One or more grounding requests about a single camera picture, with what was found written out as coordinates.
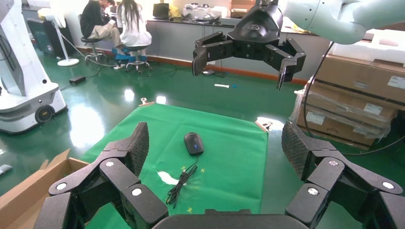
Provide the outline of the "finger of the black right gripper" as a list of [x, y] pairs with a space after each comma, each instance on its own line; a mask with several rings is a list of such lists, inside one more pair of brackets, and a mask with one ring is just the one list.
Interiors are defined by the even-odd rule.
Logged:
[[215, 32], [195, 41], [193, 50], [192, 74], [197, 76], [208, 62], [233, 56], [233, 41], [227, 40], [223, 32]]
[[305, 59], [306, 53], [292, 38], [287, 38], [279, 45], [265, 46], [265, 63], [278, 70], [278, 90], [281, 90], [283, 83], [291, 82], [294, 74], [302, 70]]

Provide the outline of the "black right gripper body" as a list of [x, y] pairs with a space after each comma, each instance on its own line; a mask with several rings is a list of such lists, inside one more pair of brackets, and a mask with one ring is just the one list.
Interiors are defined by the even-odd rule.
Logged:
[[282, 24], [283, 14], [277, 5], [253, 6], [227, 34], [227, 40], [233, 41], [233, 57], [264, 60], [269, 53], [266, 46], [279, 44]]

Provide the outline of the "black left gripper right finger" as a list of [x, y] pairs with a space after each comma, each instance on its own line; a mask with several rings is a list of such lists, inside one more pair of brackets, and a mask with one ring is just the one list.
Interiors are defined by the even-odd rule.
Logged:
[[330, 142], [305, 135], [293, 122], [283, 127], [282, 149], [304, 182], [286, 208], [288, 216], [314, 229], [335, 202], [365, 229], [404, 228], [405, 198], [397, 183], [349, 161]]

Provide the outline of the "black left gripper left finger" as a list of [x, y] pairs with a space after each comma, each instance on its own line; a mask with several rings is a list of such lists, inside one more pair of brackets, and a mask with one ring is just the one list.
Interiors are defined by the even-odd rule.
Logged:
[[83, 229], [107, 204], [132, 229], [154, 227], [168, 208], [139, 178], [148, 152], [148, 125], [140, 122], [129, 137], [108, 143], [94, 162], [53, 183], [34, 227]]

